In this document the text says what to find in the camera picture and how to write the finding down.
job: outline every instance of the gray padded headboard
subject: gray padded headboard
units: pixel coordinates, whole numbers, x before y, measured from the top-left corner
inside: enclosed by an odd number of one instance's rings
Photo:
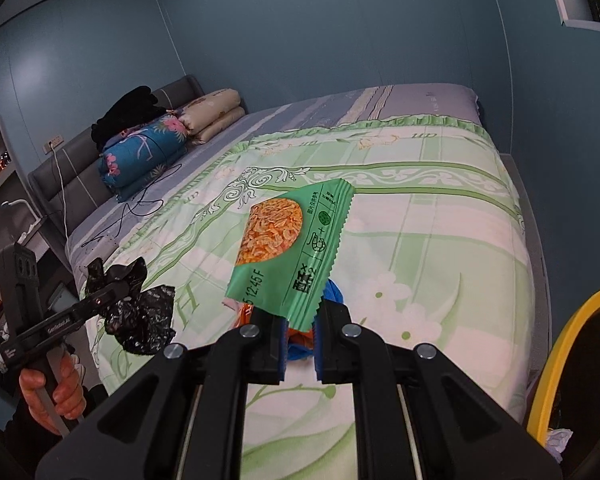
[[[186,75],[163,86],[153,94],[158,98],[158,106],[167,109],[178,108],[204,95],[192,75]],[[58,146],[56,154],[64,183],[66,226],[71,234],[87,216],[111,198],[112,194],[104,186],[98,174],[97,164],[100,154],[91,140],[91,127]],[[52,156],[29,173],[29,185],[43,214],[49,215],[64,237],[60,178]]]

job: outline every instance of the wall socket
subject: wall socket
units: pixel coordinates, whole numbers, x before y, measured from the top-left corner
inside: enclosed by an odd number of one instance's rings
[[[44,150],[45,154],[51,153],[51,148],[49,147],[50,144],[53,148],[56,148],[56,146],[60,146],[60,144],[62,144],[63,142],[64,139],[62,138],[62,135],[58,135],[55,136],[53,139],[49,139],[47,142],[45,142],[42,145],[42,149]]]

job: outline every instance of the hand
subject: hand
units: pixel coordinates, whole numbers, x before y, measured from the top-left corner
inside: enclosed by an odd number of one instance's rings
[[[60,361],[60,374],[62,380],[54,390],[53,401],[56,404],[56,413],[69,420],[78,418],[84,411],[87,402],[84,399],[82,385],[80,384],[80,375],[74,368],[74,362],[69,354],[65,353]],[[29,412],[33,419],[43,428],[51,433],[59,435],[51,421],[51,417],[42,405],[37,388],[45,385],[45,375],[37,370],[24,368],[20,372],[20,389],[22,397],[29,406]]]

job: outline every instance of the silver bolt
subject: silver bolt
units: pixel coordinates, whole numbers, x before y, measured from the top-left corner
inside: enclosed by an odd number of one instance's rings
[[[256,337],[260,333],[257,325],[242,325],[240,327],[240,335],[242,337]]]
[[[433,359],[438,352],[436,352],[435,346],[422,343],[416,346],[416,353],[423,359]]]
[[[355,323],[349,323],[342,327],[342,333],[346,337],[358,337],[362,334],[362,328],[360,325],[356,325]]]
[[[178,359],[184,354],[185,348],[179,343],[171,343],[164,347],[162,353],[167,359]]]

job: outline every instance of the snack wrapper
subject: snack wrapper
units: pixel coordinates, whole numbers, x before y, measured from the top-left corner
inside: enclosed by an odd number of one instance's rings
[[[336,178],[252,206],[226,296],[310,330],[353,194]]]

